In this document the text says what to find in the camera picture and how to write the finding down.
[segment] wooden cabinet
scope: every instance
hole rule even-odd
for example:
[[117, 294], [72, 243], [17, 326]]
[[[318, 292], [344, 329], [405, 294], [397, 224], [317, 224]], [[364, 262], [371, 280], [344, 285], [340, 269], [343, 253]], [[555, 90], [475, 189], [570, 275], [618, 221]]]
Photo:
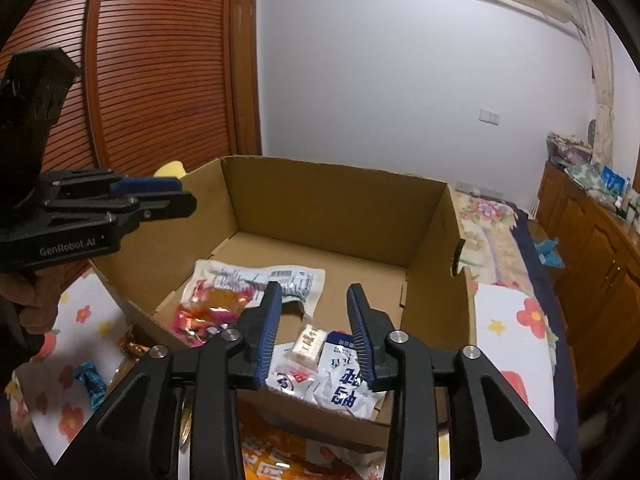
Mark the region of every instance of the wooden cabinet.
[[556, 285], [556, 295], [567, 320], [567, 336], [571, 344], [594, 321], [602, 309], [602, 301], [609, 290], [616, 266], [626, 251], [624, 239], [613, 231], [597, 214], [588, 215], [587, 232], [580, 246], [561, 256], [572, 256], [574, 264], [567, 269]]
[[538, 221], [566, 266], [556, 295], [584, 397], [640, 342], [640, 237], [550, 165], [538, 196]]
[[564, 190], [560, 193], [552, 236], [559, 240], [558, 251], [564, 256], [567, 272], [580, 262], [584, 254], [583, 240], [590, 228], [590, 219], [587, 215], [589, 200], [575, 186], [564, 186]]
[[557, 211], [562, 203], [562, 191], [564, 190], [564, 175], [555, 168], [548, 166], [540, 183], [538, 191], [538, 213], [536, 219], [542, 225], [545, 233], [550, 237], [556, 236]]
[[616, 266], [602, 309], [573, 342], [578, 395], [593, 390], [638, 344], [640, 327], [640, 264], [631, 257]]

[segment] white snack bag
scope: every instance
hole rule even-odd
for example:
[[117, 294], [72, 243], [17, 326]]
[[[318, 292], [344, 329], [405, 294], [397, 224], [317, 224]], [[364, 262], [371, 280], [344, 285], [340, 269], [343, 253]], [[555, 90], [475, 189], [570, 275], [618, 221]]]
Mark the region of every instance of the white snack bag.
[[353, 336], [330, 332], [318, 365], [318, 378], [306, 398], [328, 410], [370, 419], [384, 392], [372, 392], [360, 375]]
[[238, 267], [216, 260], [198, 260], [193, 276], [182, 294], [182, 304], [190, 304], [198, 282], [204, 281], [211, 288], [239, 292], [250, 288], [251, 301], [246, 308], [260, 305], [269, 282], [278, 282], [282, 287], [282, 302], [299, 301], [303, 313], [313, 317], [324, 288], [324, 269], [301, 266], [273, 266], [261, 269]]
[[316, 382], [318, 374], [287, 359], [286, 355], [294, 345], [295, 343], [284, 343], [274, 347], [266, 383], [271, 390], [301, 400], [309, 400], [309, 388]]

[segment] cardboard box flap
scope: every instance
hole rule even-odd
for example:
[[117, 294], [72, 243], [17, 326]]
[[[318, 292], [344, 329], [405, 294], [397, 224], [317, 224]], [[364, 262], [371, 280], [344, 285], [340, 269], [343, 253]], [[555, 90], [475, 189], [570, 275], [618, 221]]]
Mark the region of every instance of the cardboard box flap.
[[452, 272], [461, 232], [447, 186], [407, 272], [401, 323], [403, 330], [441, 350], [459, 350], [476, 338], [469, 269], [456, 276]]
[[407, 267], [446, 184], [282, 158], [222, 161], [241, 231]]
[[191, 217], [143, 223], [122, 239], [119, 252], [93, 260], [121, 297], [147, 313], [192, 275], [197, 259], [236, 232], [220, 160], [188, 174], [182, 184], [198, 200]]

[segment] cardboard box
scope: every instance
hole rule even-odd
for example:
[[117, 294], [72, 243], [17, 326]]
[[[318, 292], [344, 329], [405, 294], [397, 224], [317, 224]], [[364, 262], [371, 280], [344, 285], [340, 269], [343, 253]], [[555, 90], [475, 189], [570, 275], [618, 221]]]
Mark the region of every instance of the cardboard box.
[[[326, 271], [316, 325], [350, 333], [346, 291], [361, 283], [373, 308], [439, 349], [474, 343], [470, 275], [454, 276], [460, 226], [449, 187], [417, 176], [277, 158], [230, 156], [183, 178], [198, 199], [188, 219], [142, 224], [120, 252], [94, 267], [130, 322], [172, 349], [164, 329], [197, 259]], [[277, 343], [295, 340], [297, 309], [284, 309]], [[385, 448], [389, 402], [357, 420], [271, 390], [241, 397], [303, 436], [348, 447]]]

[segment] white wall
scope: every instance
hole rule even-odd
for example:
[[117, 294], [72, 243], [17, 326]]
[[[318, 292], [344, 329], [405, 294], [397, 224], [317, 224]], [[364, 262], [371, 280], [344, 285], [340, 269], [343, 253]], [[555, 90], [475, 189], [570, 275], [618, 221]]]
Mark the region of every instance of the white wall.
[[[258, 0], [265, 153], [535, 196], [546, 134], [586, 135], [588, 54], [495, 0]], [[478, 121], [480, 108], [501, 115]]]
[[610, 28], [614, 69], [613, 170], [633, 182], [640, 150], [640, 75], [624, 45]]

